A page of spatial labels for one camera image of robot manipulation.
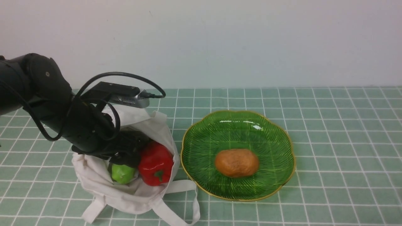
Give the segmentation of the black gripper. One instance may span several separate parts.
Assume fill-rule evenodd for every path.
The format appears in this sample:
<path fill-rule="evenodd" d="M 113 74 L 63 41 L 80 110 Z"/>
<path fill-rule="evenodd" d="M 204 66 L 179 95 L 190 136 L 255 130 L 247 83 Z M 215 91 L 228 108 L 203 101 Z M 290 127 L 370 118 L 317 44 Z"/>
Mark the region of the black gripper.
<path fill-rule="evenodd" d="M 108 160 L 116 165 L 136 168 L 141 161 L 141 153 L 149 142 L 147 135 L 135 130 L 120 131 L 112 140 L 91 134 L 73 143 L 72 151 L 79 155 Z"/>

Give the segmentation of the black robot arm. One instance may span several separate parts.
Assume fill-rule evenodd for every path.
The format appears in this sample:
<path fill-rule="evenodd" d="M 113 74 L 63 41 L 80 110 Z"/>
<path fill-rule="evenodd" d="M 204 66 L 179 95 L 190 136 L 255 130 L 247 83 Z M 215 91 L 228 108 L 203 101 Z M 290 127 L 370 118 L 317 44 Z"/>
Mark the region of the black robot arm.
<path fill-rule="evenodd" d="M 64 138 L 77 154 L 138 167 L 149 138 L 122 129 L 117 107 L 144 108 L 134 86 L 99 82 L 74 94 L 52 58 L 30 53 L 1 56 L 1 115 L 22 108 L 49 141 Z"/>

